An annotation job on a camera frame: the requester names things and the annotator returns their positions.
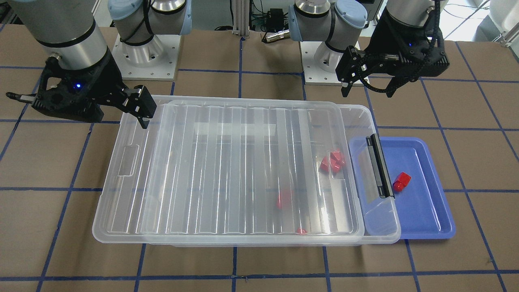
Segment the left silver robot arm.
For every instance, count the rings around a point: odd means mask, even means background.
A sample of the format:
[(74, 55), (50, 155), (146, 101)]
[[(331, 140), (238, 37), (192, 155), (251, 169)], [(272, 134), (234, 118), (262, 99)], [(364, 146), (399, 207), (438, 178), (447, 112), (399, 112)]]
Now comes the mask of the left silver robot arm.
[(356, 0), (296, 0), (288, 11), (294, 41), (319, 41), (323, 68), (347, 97), (355, 82), (391, 98), (409, 82), (436, 77), (449, 67), (440, 14), (445, 0), (388, 0), (369, 44), (355, 48), (368, 22)]

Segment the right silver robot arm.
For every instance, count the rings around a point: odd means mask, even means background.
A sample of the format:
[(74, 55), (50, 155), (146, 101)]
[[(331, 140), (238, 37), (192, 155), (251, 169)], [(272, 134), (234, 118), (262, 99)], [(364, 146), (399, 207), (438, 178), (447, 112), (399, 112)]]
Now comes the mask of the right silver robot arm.
[(49, 55), (36, 93), (8, 92), (8, 98), (53, 118), (88, 123), (102, 121), (101, 106), (115, 107), (148, 128), (156, 102), (144, 85), (128, 87), (124, 75), (147, 69), (150, 78), (174, 77), (176, 60), (167, 41), (191, 32), (191, 1), (110, 0), (120, 42), (113, 50), (85, 0), (8, 4)]

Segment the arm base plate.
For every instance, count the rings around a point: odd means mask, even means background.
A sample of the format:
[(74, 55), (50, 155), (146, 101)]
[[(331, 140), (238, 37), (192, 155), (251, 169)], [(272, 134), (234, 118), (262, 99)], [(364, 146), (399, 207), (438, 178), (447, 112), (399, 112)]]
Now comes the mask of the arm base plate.
[(324, 41), (300, 42), (301, 61), (306, 85), (341, 86), (335, 69), (343, 53), (328, 48)]
[(112, 56), (124, 81), (174, 81), (180, 35), (155, 35), (147, 44), (130, 46), (116, 40)]

